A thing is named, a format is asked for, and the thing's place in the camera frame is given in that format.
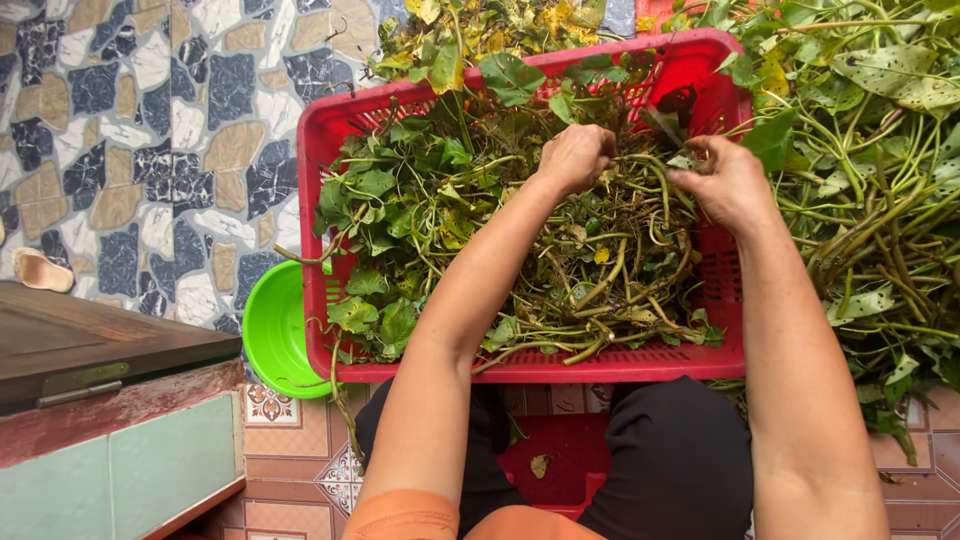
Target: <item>metal hinge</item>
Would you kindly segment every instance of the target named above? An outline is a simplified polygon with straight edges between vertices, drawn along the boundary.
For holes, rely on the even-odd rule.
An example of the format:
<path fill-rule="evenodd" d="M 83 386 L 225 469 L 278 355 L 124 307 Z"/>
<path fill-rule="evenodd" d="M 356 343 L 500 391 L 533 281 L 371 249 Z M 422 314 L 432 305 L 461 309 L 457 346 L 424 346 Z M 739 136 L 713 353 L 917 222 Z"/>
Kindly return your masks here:
<path fill-rule="evenodd" d="M 127 362 L 118 362 L 51 375 L 43 380 L 41 397 L 36 400 L 36 406 L 44 408 L 118 390 L 123 385 L 120 380 L 103 381 L 120 379 L 129 371 L 130 365 Z"/>

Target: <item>person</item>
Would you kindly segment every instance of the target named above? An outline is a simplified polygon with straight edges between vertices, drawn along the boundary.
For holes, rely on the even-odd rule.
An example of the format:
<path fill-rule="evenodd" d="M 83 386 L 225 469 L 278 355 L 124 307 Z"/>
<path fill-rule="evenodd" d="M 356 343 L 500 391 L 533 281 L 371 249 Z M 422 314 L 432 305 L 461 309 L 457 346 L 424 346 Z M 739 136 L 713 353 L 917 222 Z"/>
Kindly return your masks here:
<path fill-rule="evenodd" d="M 708 160 L 670 181 L 739 251 L 749 428 L 688 378 L 617 385 L 612 465 L 578 523 L 526 505 L 493 460 L 505 413 L 494 386 L 471 392 L 476 351 L 547 217 L 615 151 L 611 132 L 570 126 L 447 268 L 396 377 L 358 414 L 367 474 L 344 538 L 742 540 L 751 510 L 763 540 L 889 537 L 847 362 L 762 165 L 722 136 L 687 146 Z"/>

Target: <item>green plastic basin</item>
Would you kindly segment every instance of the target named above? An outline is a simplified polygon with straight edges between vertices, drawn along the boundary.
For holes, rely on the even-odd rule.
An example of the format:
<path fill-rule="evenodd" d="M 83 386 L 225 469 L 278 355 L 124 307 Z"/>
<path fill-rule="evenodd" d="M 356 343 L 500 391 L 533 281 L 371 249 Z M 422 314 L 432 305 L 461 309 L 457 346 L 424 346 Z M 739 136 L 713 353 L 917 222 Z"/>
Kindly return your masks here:
<path fill-rule="evenodd" d="M 303 273 L 288 260 L 253 286 L 243 313 L 243 345 L 265 384 L 291 398 L 319 398 L 330 393 L 330 383 L 310 367 L 303 326 Z"/>

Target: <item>person's arm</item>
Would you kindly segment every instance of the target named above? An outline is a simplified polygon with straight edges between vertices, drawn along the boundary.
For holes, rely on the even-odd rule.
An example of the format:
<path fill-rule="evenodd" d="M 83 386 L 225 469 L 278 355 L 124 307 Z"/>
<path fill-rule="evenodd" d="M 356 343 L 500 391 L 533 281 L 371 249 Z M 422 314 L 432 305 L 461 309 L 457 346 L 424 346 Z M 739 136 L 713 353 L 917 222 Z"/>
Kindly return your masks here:
<path fill-rule="evenodd" d="M 478 231 L 437 283 L 383 407 L 360 501 L 419 489 L 460 502 L 470 370 L 520 265 L 556 205 L 610 163 L 611 132 L 570 126 L 543 146 L 540 170 Z"/>
<path fill-rule="evenodd" d="M 670 180 L 696 193 L 740 254 L 757 537 L 889 538 L 847 361 L 762 165 L 722 136 L 687 145 L 709 150 L 704 174 Z"/>

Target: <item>red plastic basket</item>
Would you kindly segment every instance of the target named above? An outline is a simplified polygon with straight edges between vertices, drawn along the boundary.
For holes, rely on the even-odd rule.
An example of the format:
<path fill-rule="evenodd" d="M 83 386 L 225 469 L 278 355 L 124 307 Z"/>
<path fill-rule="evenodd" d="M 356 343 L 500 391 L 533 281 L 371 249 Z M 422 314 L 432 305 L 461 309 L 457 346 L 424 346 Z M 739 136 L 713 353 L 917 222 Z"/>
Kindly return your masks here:
<path fill-rule="evenodd" d="M 677 34 L 642 37 L 628 41 L 605 43 L 580 49 L 525 58 L 530 65 L 547 76 L 546 87 L 552 87 L 564 69 L 597 53 L 619 54 L 656 49 L 657 60 L 644 84 L 639 103 L 656 104 L 660 98 L 682 86 L 693 85 L 697 100 L 689 124 L 691 135 L 712 134 L 729 130 L 751 118 L 749 92 L 735 86 L 729 76 L 715 73 L 717 66 L 732 51 L 742 52 L 736 40 L 715 29 L 699 29 Z M 465 84 L 483 84 L 477 68 L 468 69 Z M 320 200 L 322 170 L 339 155 L 344 137 L 357 133 L 357 127 L 372 128 L 386 120 L 390 98 L 400 105 L 398 114 L 423 114 L 434 104 L 436 94 L 430 85 L 410 82 L 394 83 L 356 92 L 338 94 L 310 104 L 300 117 L 297 128 L 298 178 L 300 182 L 300 234 L 303 256 L 317 258 L 323 252 L 319 238 L 314 237 L 313 208 Z M 671 347 L 648 343 L 636 350 L 617 345 L 598 356 L 565 366 L 569 354 L 545 355 L 538 351 L 520 352 L 508 357 L 502 365 L 475 377 L 478 382 L 618 382 L 633 380 L 672 380 L 681 375 L 695 379 L 741 377 L 743 368 L 743 315 L 740 305 L 740 265 L 733 238 L 721 227 L 701 221 L 694 235 L 696 249 L 703 254 L 698 265 L 699 279 L 704 284 L 695 291 L 694 304 L 705 307 L 712 324 L 727 329 L 721 348 L 684 343 Z M 325 275 L 321 265 L 303 266 L 303 307 L 306 317 L 316 317 L 306 325 L 307 357 L 314 371 L 323 378 L 330 373 L 331 352 L 324 345 L 329 340 L 321 332 L 318 320 L 327 321 L 328 304 L 343 298 L 343 287 L 349 279 L 354 255 L 335 258 L 332 275 Z M 391 377 L 396 364 L 372 362 L 339 366 L 337 379 L 344 382 L 377 382 Z"/>

